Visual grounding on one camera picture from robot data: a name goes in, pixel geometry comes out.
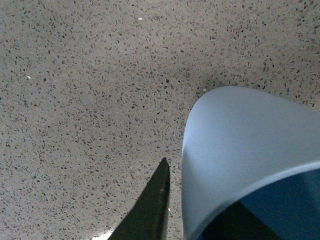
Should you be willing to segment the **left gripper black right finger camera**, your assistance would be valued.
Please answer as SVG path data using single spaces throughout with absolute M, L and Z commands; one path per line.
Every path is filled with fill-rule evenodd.
M 203 230 L 203 240 L 279 240 L 280 237 L 240 201 L 215 217 Z

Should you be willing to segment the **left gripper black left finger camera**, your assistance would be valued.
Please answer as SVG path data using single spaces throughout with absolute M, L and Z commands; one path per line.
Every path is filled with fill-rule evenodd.
M 164 157 L 110 240 L 165 240 L 169 219 L 170 167 Z

